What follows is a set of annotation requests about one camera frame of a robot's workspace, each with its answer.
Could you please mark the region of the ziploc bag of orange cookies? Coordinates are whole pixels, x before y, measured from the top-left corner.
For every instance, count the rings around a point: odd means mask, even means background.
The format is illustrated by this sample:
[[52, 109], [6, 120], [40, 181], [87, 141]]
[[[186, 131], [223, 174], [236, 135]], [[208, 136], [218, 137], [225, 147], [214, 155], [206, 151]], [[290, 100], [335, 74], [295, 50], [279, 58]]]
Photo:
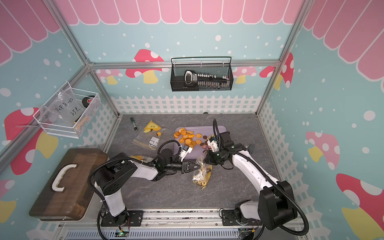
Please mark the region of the ziploc bag of orange cookies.
[[133, 144], [149, 150], [157, 150], [164, 131], [165, 129], [160, 125], [150, 121], [133, 140]]

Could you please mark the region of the ziploc bag of mixed cookies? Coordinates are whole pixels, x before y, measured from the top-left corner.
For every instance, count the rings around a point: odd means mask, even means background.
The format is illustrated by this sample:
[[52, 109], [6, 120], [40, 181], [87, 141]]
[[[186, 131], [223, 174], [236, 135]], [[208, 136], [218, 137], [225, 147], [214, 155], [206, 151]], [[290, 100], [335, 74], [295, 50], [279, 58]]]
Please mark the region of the ziploc bag of mixed cookies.
[[142, 161], [143, 163], [151, 163], [154, 160], [154, 158], [152, 157], [143, 156], [143, 155], [131, 155], [131, 158]]

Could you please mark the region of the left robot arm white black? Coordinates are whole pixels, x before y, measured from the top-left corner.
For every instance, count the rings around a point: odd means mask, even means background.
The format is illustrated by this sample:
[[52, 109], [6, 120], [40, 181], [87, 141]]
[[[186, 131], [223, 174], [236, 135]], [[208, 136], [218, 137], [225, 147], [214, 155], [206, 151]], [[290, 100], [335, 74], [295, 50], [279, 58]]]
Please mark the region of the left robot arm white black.
[[96, 167], [88, 176], [88, 185], [100, 197], [105, 210], [114, 221], [128, 218], [129, 213], [121, 191], [126, 182], [131, 178], [157, 182], [177, 172], [194, 172], [201, 166], [186, 159], [192, 150], [193, 148], [182, 146], [176, 140], [170, 140], [158, 147], [157, 156], [149, 162], [120, 153]]

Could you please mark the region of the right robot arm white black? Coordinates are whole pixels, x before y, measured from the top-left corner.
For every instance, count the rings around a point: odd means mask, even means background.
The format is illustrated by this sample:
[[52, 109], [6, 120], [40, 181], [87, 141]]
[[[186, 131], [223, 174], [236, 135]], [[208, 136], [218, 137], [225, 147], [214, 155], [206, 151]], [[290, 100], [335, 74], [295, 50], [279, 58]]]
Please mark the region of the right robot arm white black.
[[304, 211], [296, 203], [293, 188], [287, 181], [279, 181], [267, 173], [241, 144], [214, 152], [208, 150], [205, 162], [223, 166], [229, 161], [252, 183], [259, 200], [242, 201], [235, 206], [237, 222], [246, 224], [258, 220], [268, 230], [280, 228], [285, 232], [304, 236], [310, 226]]

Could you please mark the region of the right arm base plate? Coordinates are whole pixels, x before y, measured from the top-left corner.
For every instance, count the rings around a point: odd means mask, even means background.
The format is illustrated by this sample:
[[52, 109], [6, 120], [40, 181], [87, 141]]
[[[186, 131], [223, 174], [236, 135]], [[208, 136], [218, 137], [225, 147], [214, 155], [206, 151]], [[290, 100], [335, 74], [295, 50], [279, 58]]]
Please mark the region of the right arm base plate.
[[255, 219], [245, 219], [240, 216], [235, 210], [219, 210], [219, 217], [222, 220], [223, 226], [261, 226], [262, 223]]

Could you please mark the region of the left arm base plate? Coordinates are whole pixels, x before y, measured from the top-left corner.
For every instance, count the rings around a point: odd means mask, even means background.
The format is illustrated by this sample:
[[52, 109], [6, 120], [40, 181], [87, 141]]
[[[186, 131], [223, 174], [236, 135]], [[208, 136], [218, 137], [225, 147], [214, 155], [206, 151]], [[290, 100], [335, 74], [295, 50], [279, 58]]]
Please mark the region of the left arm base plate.
[[116, 217], [105, 214], [101, 220], [102, 227], [140, 227], [144, 211], [123, 211]]

